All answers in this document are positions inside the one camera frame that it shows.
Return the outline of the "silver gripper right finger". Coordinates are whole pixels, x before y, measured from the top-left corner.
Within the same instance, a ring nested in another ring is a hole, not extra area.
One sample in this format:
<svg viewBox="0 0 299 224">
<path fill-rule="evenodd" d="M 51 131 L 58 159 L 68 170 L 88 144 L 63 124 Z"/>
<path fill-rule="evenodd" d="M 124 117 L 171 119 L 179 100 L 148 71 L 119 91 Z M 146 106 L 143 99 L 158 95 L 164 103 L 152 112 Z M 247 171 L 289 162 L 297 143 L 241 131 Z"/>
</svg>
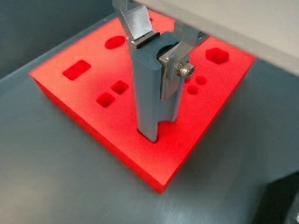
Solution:
<svg viewBox="0 0 299 224">
<path fill-rule="evenodd" d="M 209 38 L 205 32 L 183 22 L 175 23 L 172 34 L 179 43 L 159 57 L 163 64 L 163 100 L 179 90 L 181 82 L 193 77 L 195 66 L 190 62 L 190 53 Z"/>
</svg>

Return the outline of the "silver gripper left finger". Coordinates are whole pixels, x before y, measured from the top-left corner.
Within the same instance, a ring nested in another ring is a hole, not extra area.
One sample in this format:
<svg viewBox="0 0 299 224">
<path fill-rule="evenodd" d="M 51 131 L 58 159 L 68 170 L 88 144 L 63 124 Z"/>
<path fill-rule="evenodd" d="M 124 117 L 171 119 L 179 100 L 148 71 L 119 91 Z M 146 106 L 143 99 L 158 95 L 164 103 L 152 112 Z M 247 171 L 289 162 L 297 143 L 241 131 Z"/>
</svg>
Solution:
<svg viewBox="0 0 299 224">
<path fill-rule="evenodd" d="M 148 11 L 135 0 L 112 0 L 112 6 L 126 30 L 131 49 L 139 49 L 160 33 L 154 30 Z"/>
</svg>

